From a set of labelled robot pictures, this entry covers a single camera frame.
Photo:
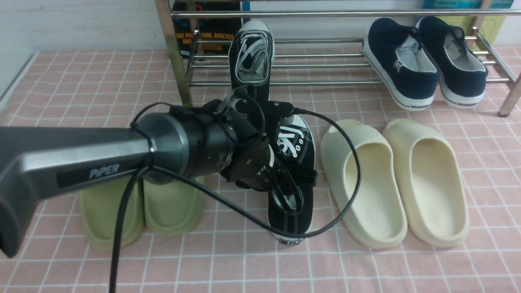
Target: sneaker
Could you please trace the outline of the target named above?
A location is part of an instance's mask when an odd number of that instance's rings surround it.
[[[420,19],[416,27],[440,68],[440,88],[446,102],[455,108],[474,108],[485,94],[488,70],[468,49],[463,29],[432,16]]]
[[[250,20],[233,38],[228,52],[231,87],[244,86],[248,95],[269,99],[269,78],[275,58],[275,42],[269,28],[260,20]]]
[[[426,109],[434,100],[440,71],[423,49],[415,27],[377,19],[364,38],[364,55],[405,110]]]
[[[293,115],[291,124],[280,126],[277,145],[288,160],[297,162],[308,170],[315,169],[315,142],[309,127],[300,115]],[[277,197],[270,192],[268,222],[273,228],[289,233],[304,234],[309,231],[313,217],[313,184],[311,182],[300,184],[297,181],[296,185],[299,191],[296,196],[300,197],[300,202],[302,202],[300,213],[295,216],[288,214],[284,211]],[[295,194],[286,199],[287,204],[296,210]],[[272,235],[284,245],[296,245],[302,241],[298,238],[288,238],[273,233]]]

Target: white wall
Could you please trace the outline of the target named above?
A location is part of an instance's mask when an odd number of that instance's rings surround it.
[[[252,2],[252,10],[413,9],[421,0]],[[514,6],[521,9],[521,0]],[[277,38],[359,37],[374,18],[266,19]],[[399,20],[414,23],[414,18]],[[496,44],[521,44],[509,17]],[[164,48],[154,0],[0,0],[0,50]]]

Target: rack leg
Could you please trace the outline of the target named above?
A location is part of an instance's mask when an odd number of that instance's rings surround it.
[[[184,72],[183,59],[177,46],[176,31],[173,27],[172,16],[170,15],[170,5],[168,0],[155,0],[159,22],[165,37],[168,57],[172,63],[173,75],[176,78],[177,88],[181,96],[181,102],[185,107],[193,107],[188,87],[187,77]]]
[[[483,0],[483,2],[481,2],[481,6],[479,7],[479,9],[489,9],[490,5],[492,5],[492,0]],[[481,28],[484,21],[485,21],[485,16],[483,16],[483,15],[476,16],[474,18],[472,27],[470,28],[470,33],[472,35],[476,35],[475,31],[479,30]],[[467,47],[472,50],[472,46],[474,46],[474,42],[475,42],[475,40],[468,40]]]
[[[187,10],[196,12],[197,8],[195,7],[194,1],[188,1],[187,2]],[[195,36],[197,33],[201,33],[201,30],[199,29],[199,20],[198,19],[190,19],[190,29],[192,30],[192,34]],[[199,44],[197,46],[197,53],[203,54],[203,45]]]
[[[521,74],[517,77],[517,80],[514,83],[509,84],[510,92],[503,101],[501,108],[499,108],[498,115],[499,117],[507,117],[510,115],[512,110],[519,101],[521,97]]]

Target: black canvas sneaker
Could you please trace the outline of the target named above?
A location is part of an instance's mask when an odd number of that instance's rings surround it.
[[[269,99],[269,78],[275,58],[271,31],[260,20],[244,24],[233,38],[228,52],[232,89],[244,86],[249,96]]]
[[[280,126],[277,145],[288,160],[297,162],[306,169],[315,169],[315,143],[309,127],[300,115],[294,115],[291,124]],[[309,231],[313,217],[313,184],[311,182],[302,184],[299,183],[298,178],[294,179],[299,194],[292,194],[285,198],[287,204],[296,210],[295,196],[300,197],[301,212],[295,216],[288,214],[273,192],[270,192],[268,221],[273,228],[288,233],[304,234]],[[288,238],[273,233],[272,235],[285,245],[296,245],[302,241],[298,238]]]
[[[261,107],[269,101],[269,79],[275,57],[274,48],[275,43],[269,28],[259,20],[251,20],[235,35],[228,53],[232,89],[244,87],[247,94],[256,99]],[[254,127],[260,128],[261,122],[258,117],[249,115],[248,120]],[[285,204],[281,204],[273,191],[268,192],[268,222],[270,226],[279,230],[303,234],[309,230],[313,216],[314,182],[309,177],[314,174],[315,145],[309,127],[299,115],[294,115],[289,120],[292,122],[285,126],[276,126],[277,145],[286,160],[299,163],[305,170],[298,168],[299,170],[290,172],[298,192],[294,191],[295,188],[289,189],[291,191],[286,189],[284,194],[287,195],[281,196]],[[238,186],[248,188],[241,183]],[[275,234],[273,236],[285,245],[296,245],[301,241]]]

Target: green slide sandal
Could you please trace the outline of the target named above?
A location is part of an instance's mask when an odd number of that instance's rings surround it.
[[[102,251],[112,249],[119,203],[129,180],[124,178],[80,191],[83,229],[92,247]],[[143,184],[139,182],[127,205],[121,246],[138,239],[143,228]]]
[[[204,176],[194,180],[204,184]],[[183,182],[154,185],[144,182],[145,221],[150,231],[174,236],[197,226],[204,208],[204,194]]]

